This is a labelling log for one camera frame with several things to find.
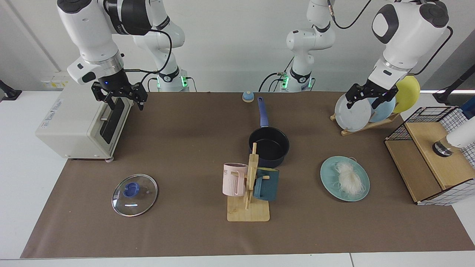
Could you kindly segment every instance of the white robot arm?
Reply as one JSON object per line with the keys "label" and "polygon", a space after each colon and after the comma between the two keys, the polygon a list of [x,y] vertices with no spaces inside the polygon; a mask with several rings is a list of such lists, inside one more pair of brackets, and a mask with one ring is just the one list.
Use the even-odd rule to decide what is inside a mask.
{"label": "white robot arm", "polygon": [[[165,11],[163,1],[151,0],[150,6],[153,13],[153,29],[167,32],[171,37],[172,48],[183,46],[185,43],[185,33],[170,20]],[[188,83],[186,82],[187,72],[178,66],[173,53],[171,53],[170,59],[168,63],[166,63],[170,49],[168,37],[162,33],[149,32],[143,36],[134,36],[133,40],[138,47],[148,51],[152,55],[157,68],[165,66],[157,76],[159,91],[189,91]]]}
{"label": "white robot arm", "polygon": [[[107,102],[111,108],[114,105],[112,97],[127,97],[137,102],[142,110],[147,93],[142,83],[129,83],[123,54],[112,40],[112,34],[153,36],[148,40],[144,37],[137,43],[145,49],[164,49],[170,48],[164,44],[166,36],[149,32],[170,29],[175,47],[182,46],[183,31],[170,21],[162,0],[58,0],[57,9],[81,55],[67,68],[71,77],[79,84],[98,79],[99,83],[92,87],[93,93],[98,101]],[[158,51],[151,52],[157,55],[155,62],[163,66],[163,56]],[[172,56],[163,71],[170,69],[179,69]]]}
{"label": "white robot arm", "polygon": [[376,38],[386,45],[365,85],[354,84],[346,93],[348,108],[359,100],[377,97],[373,108],[391,101],[395,84],[416,66],[447,29],[447,7],[441,1],[395,2],[383,6],[373,20]]}
{"label": "white robot arm", "polygon": [[449,133],[432,148],[441,157],[449,157],[456,150],[465,148],[475,142],[475,117]]}
{"label": "white robot arm", "polygon": [[310,0],[307,19],[312,23],[311,29],[292,31],[287,36],[287,46],[295,55],[289,76],[285,76],[282,90],[301,92],[308,88],[311,81],[312,66],[315,59],[310,51],[323,50],[335,43],[335,32],[330,28],[330,14],[327,0]]}

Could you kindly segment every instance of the brown tablecloth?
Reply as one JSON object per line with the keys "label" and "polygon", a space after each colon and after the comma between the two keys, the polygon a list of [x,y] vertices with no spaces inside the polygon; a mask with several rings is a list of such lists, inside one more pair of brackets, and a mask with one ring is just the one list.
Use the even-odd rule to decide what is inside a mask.
{"label": "brown tablecloth", "polygon": [[[263,94],[271,126],[290,139],[271,220],[226,220],[225,162],[248,160],[257,102],[241,94],[150,94],[133,107],[115,161],[69,160],[22,258],[161,257],[473,250],[452,207],[416,206],[383,140],[400,123],[340,136],[329,120],[341,93]],[[368,196],[346,203],[325,190],[320,167],[335,155],[366,169]],[[145,173],[160,187],[136,218],[111,207],[114,188]]]}

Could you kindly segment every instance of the white table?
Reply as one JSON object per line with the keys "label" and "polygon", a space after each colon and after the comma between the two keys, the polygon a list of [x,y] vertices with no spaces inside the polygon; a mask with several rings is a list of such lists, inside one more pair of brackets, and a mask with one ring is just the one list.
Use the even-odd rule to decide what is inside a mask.
{"label": "white table", "polygon": [[[2,266],[473,266],[475,251],[425,253],[344,253],[273,256],[157,257],[18,260],[66,160],[34,132],[60,92],[23,92],[17,101],[0,103],[0,261]],[[417,106],[438,105],[423,95]],[[406,118],[413,111],[403,114]],[[454,205],[475,240],[475,199]]]}

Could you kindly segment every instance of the light blue plate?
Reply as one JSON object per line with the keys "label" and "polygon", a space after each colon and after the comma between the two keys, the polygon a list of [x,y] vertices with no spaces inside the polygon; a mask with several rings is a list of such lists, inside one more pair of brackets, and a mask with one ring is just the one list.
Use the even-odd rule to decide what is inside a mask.
{"label": "light blue plate", "polygon": [[[365,188],[363,194],[357,196],[349,196],[347,193],[340,190],[340,188],[338,187],[338,172],[335,170],[335,164],[337,162],[349,162],[351,165],[353,165],[354,171],[360,177],[361,183]],[[322,179],[324,187],[330,192],[330,194],[344,201],[354,202],[362,200],[368,195],[368,192],[370,191],[370,179],[366,171],[357,162],[347,157],[334,156],[327,159],[322,164],[322,168],[320,169],[320,177]]]}
{"label": "light blue plate", "polygon": [[[376,98],[368,98],[368,101],[370,102],[371,105],[373,104],[374,100],[376,100]],[[380,121],[387,119],[389,116],[391,116],[391,113],[394,111],[395,107],[396,107],[395,97],[389,102],[381,103],[376,109],[371,107],[371,114],[375,112],[376,114],[370,119],[370,123],[378,123]]]}

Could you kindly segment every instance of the black saucepan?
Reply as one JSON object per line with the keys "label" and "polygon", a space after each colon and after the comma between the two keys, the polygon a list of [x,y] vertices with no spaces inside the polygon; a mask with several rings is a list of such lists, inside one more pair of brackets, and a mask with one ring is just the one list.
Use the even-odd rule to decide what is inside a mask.
{"label": "black saucepan", "polygon": [[261,116],[261,127],[249,137],[249,150],[252,151],[253,143],[257,143],[259,167],[275,168],[283,161],[289,152],[289,139],[279,129],[269,127],[266,105],[264,99],[257,99]]}

